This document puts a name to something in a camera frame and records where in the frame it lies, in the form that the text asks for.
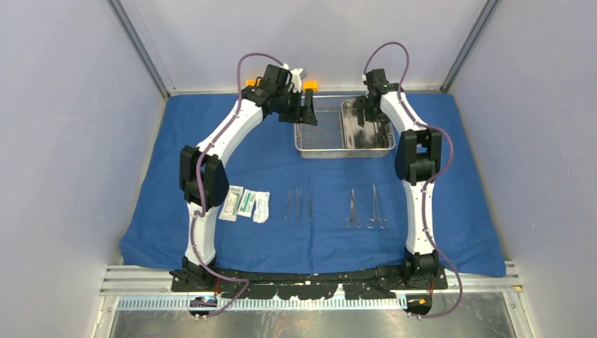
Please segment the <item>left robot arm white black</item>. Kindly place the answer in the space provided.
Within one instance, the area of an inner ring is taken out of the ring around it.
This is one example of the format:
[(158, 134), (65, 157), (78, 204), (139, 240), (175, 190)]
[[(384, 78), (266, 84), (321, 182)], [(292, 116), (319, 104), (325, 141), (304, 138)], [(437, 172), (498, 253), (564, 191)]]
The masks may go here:
[(230, 188), (225, 166), (252, 129), (276, 113), (283, 123), (316, 125), (313, 90), (302, 90), (303, 68), (267, 65), (253, 85), (239, 90), (232, 110), (196, 146), (180, 152), (180, 189), (189, 212), (189, 240), (177, 279), (200, 292), (210, 290), (216, 274), (215, 226), (219, 206)]

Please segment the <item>green white small packet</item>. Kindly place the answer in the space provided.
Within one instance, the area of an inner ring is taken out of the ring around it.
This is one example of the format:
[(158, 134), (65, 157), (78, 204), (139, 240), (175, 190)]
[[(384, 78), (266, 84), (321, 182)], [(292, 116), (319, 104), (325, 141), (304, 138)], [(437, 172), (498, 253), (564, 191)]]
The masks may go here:
[(237, 215), (250, 218), (253, 215), (253, 207), (256, 201), (256, 192), (245, 189), (239, 200)]

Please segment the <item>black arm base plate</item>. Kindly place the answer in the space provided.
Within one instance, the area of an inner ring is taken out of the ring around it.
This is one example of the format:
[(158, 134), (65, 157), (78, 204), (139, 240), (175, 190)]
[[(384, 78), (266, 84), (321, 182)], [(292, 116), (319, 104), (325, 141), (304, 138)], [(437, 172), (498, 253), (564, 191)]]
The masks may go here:
[(399, 265), (380, 265), (376, 268), (340, 273), (250, 273), (210, 266), (219, 274), (214, 276), (205, 268), (183, 262), (179, 270), (171, 270), (171, 290), (174, 292), (215, 292), (226, 299), (241, 294), (242, 299), (289, 300), (331, 299), (343, 292), (349, 300), (389, 299), (397, 291), (427, 293), (448, 288), (446, 274), (440, 267), (434, 275), (407, 277)]

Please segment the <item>steel surgical scissors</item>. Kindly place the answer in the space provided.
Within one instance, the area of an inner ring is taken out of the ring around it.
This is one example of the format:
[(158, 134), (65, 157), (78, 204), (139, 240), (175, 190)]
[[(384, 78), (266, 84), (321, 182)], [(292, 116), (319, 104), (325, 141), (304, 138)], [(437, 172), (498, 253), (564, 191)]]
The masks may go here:
[(362, 222), (356, 217), (356, 195), (354, 189), (351, 190), (349, 216), (344, 220), (344, 227), (360, 229)]

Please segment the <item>blue surgical drape cloth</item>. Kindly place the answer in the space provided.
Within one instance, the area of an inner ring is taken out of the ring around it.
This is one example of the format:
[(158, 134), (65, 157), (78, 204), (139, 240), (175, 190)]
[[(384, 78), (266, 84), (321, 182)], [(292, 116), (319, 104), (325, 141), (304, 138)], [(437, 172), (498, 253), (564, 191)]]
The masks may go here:
[[(180, 190), (180, 151), (207, 137), (231, 111), (232, 94), (180, 95), (169, 100), (132, 221), (120, 240), (126, 264), (178, 269), (187, 248), (189, 216)], [(448, 94), (409, 94), (415, 112), (453, 141), (442, 148), (451, 167), (436, 181), (432, 201), (436, 243), (462, 273), (502, 277), (505, 259), (458, 108)], [(336, 273), (398, 265), (408, 231), (406, 196), (394, 155), (381, 158), (306, 159), (294, 146), (294, 127), (268, 116), (237, 147), (226, 165), (231, 184), (270, 192), (263, 223), (240, 217), (215, 228), (219, 268), (257, 273)], [(387, 229), (368, 229), (372, 185)], [(296, 223), (296, 189), (301, 188)], [(360, 229), (344, 227), (351, 190)], [(289, 191), (291, 213), (284, 219)], [(313, 221), (306, 199), (311, 195)]]

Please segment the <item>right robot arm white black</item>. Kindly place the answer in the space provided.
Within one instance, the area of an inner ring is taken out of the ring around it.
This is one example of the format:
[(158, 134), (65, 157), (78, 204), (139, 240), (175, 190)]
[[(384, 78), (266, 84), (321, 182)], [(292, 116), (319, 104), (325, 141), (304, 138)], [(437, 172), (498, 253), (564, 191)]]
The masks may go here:
[(400, 134), (394, 168), (406, 193), (408, 233), (401, 263), (402, 283), (411, 289), (428, 285), (439, 272), (439, 252), (432, 224), (431, 179), (441, 169), (442, 135), (414, 111), (399, 83), (383, 69), (363, 75), (364, 95), (356, 99), (358, 122), (391, 123)]

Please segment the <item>wire mesh instrument basket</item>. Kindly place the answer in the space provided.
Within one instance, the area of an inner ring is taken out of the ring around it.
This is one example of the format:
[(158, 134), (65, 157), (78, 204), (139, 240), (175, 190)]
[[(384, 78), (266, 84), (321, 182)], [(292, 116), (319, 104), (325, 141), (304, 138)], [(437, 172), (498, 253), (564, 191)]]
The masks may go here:
[(390, 151), (357, 151), (346, 147), (341, 116), (341, 104), (354, 96), (315, 96), (313, 108), (317, 126), (298, 124), (294, 126), (294, 145), (302, 158), (379, 158)]

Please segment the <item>steel tweezers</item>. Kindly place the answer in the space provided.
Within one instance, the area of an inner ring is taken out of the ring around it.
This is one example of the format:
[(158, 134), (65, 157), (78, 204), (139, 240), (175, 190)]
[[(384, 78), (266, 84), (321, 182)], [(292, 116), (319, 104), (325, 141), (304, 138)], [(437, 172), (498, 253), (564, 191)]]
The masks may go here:
[(307, 196), (306, 199), (306, 209), (308, 213), (309, 222), (311, 223), (313, 221), (313, 202), (310, 194)]
[(301, 188), (296, 189), (296, 223), (300, 222), (301, 214)]
[(293, 197), (294, 197), (294, 191), (289, 191), (288, 197), (287, 197), (287, 203), (286, 203), (286, 206), (284, 209), (284, 219), (285, 220), (287, 220), (290, 216)]

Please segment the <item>steel surgical forceps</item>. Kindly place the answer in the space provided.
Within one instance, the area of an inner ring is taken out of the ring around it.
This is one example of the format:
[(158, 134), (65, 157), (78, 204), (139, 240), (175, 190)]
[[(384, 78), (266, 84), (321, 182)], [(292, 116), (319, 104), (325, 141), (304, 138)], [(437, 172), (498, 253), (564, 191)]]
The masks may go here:
[(388, 220), (380, 215), (376, 184), (372, 185), (372, 217), (367, 219), (366, 225), (368, 229), (387, 229), (389, 226)]

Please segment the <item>white sterile pouch packet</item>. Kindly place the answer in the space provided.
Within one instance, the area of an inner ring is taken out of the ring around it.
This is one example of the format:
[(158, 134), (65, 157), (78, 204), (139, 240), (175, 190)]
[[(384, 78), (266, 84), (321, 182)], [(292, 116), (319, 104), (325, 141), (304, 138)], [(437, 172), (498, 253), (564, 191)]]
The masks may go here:
[(237, 220), (237, 209), (244, 193), (244, 188), (230, 185), (225, 202), (220, 210), (219, 219), (235, 222)]

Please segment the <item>clear plastic packet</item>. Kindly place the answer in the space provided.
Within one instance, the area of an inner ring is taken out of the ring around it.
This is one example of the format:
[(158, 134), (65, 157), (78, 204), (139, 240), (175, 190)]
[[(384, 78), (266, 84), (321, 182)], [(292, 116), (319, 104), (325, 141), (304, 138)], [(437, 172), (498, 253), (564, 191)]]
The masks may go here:
[(270, 215), (269, 212), (270, 192), (256, 192), (255, 211), (253, 221), (255, 223), (265, 223)]

